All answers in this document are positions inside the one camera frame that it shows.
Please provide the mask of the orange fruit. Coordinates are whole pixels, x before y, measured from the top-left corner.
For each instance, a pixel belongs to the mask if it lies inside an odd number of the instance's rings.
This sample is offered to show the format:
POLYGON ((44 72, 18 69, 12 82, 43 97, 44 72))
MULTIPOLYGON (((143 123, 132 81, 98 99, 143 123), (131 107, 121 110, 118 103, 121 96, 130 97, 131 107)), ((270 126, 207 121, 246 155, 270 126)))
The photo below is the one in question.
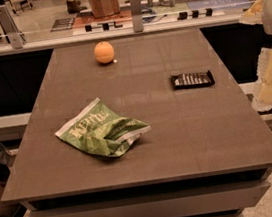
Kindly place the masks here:
POLYGON ((94 57, 101 63, 111 63, 114 59, 114 49, 112 44, 106 41, 99 42, 94 48, 94 57))

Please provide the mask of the metal railing post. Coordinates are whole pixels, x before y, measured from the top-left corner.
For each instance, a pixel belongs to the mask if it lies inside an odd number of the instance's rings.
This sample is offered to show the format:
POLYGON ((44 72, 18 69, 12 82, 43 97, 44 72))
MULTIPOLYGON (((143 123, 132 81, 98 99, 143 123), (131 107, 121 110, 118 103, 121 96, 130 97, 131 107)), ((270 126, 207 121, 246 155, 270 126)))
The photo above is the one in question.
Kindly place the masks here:
POLYGON ((141 0, 130 0, 131 12, 132 12, 132 26, 135 33, 142 32, 144 30, 141 0))
POLYGON ((24 41, 6 5, 0 5, 0 25, 13 49, 21 49, 24 41))

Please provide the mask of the black rxbar chocolate wrapper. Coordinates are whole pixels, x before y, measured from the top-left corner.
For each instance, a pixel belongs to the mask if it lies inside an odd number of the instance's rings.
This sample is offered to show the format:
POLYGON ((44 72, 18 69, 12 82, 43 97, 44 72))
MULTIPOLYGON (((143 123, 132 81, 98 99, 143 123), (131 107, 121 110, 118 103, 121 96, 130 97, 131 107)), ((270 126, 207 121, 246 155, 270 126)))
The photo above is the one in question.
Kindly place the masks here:
POLYGON ((215 84, 215 79, 210 71, 172 75, 170 80, 175 90, 206 88, 212 87, 215 84))

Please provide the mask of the metal railing post left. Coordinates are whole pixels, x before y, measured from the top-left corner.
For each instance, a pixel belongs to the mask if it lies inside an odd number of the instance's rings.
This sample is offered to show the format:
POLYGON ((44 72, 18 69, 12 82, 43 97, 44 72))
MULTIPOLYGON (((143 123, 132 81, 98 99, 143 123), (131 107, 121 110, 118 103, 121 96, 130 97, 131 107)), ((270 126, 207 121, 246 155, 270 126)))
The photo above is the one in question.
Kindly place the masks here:
POLYGON ((6 5, 0 5, 0 25, 13 49, 21 49, 24 41, 6 5))

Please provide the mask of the green kettle chips bag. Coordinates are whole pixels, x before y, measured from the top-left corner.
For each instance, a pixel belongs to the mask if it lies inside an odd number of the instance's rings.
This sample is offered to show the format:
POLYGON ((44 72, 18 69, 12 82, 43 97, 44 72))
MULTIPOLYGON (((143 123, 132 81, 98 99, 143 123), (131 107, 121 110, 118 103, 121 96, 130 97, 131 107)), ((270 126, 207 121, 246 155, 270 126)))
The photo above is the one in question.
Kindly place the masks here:
POLYGON ((118 158, 150 129, 141 120, 120 117, 96 98, 55 135, 88 154, 118 158))

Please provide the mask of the metal railing post middle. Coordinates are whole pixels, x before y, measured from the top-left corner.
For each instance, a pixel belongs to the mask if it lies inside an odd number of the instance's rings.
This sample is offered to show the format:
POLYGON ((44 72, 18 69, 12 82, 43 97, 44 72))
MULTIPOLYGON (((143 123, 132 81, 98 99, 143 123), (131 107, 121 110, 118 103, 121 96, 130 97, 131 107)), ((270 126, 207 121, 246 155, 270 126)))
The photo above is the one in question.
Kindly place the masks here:
POLYGON ((144 30, 141 0, 130 0, 131 12, 132 12, 132 26, 135 33, 142 32, 144 30))

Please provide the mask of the black round bin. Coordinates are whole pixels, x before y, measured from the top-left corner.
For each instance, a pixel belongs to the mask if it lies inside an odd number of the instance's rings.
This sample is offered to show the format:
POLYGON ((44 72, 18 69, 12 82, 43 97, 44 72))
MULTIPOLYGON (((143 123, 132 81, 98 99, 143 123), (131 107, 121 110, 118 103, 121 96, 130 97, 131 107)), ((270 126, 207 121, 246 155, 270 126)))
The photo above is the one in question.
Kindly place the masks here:
POLYGON ((0 187, 4 187, 10 176, 10 171, 7 165, 0 164, 0 187))

